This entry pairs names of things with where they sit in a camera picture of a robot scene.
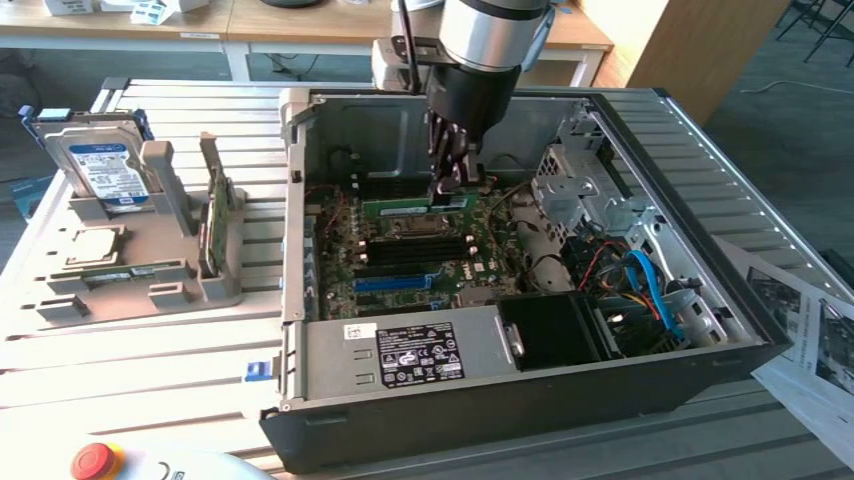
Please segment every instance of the red button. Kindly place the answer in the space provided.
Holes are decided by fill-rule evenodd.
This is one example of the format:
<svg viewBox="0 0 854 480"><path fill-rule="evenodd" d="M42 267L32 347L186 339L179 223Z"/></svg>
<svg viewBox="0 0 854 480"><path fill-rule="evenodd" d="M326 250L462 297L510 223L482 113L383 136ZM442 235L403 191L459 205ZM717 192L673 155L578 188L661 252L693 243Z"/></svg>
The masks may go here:
<svg viewBox="0 0 854 480"><path fill-rule="evenodd" d="M71 476L78 480L98 480L110 473L115 461L117 452L103 443L91 443L78 452Z"/></svg>

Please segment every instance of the emergency stop button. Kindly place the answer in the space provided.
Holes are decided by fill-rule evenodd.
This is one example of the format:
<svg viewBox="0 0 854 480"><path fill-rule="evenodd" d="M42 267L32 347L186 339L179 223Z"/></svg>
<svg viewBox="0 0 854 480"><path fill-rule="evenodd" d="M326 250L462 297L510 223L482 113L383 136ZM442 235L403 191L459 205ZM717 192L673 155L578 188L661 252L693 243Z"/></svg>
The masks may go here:
<svg viewBox="0 0 854 480"><path fill-rule="evenodd" d="M91 443L80 449L71 464L71 476L76 480L100 480L117 473L122 456L103 443Z"/></svg>

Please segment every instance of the robotic arm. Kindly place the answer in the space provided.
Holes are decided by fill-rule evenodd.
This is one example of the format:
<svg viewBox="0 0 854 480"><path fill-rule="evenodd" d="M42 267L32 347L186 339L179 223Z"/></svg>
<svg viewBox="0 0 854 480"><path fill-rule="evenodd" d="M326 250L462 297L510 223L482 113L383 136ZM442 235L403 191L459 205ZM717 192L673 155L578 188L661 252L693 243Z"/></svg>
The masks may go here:
<svg viewBox="0 0 854 480"><path fill-rule="evenodd" d="M470 154L481 151L486 132L505 117L522 64L549 33L550 14L549 0L447 0L437 40L411 35L402 5L405 35L375 42L379 88L418 94L419 77L430 72L425 94L434 205L447 204L453 189L478 179Z"/></svg>

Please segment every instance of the blue hard drive label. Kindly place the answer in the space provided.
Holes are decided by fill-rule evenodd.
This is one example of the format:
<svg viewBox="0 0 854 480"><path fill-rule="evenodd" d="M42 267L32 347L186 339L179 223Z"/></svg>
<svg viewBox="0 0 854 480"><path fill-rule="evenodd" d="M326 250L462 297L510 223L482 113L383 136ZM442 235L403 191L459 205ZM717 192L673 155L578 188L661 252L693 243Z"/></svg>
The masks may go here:
<svg viewBox="0 0 854 480"><path fill-rule="evenodd" d="M141 172L129 166L131 152L127 145L72 145L68 151L92 193L113 206L110 210L139 210L139 205L149 200L149 189Z"/></svg>

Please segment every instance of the blue pcie slot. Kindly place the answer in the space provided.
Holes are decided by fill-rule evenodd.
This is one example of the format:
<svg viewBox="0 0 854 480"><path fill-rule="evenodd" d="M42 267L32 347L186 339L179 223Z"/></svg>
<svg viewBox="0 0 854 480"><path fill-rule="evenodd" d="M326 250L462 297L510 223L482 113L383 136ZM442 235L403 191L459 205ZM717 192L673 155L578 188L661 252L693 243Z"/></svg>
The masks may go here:
<svg viewBox="0 0 854 480"><path fill-rule="evenodd" d="M409 275L394 278L361 278L354 282L357 293L387 292L395 290L430 290L434 275Z"/></svg>

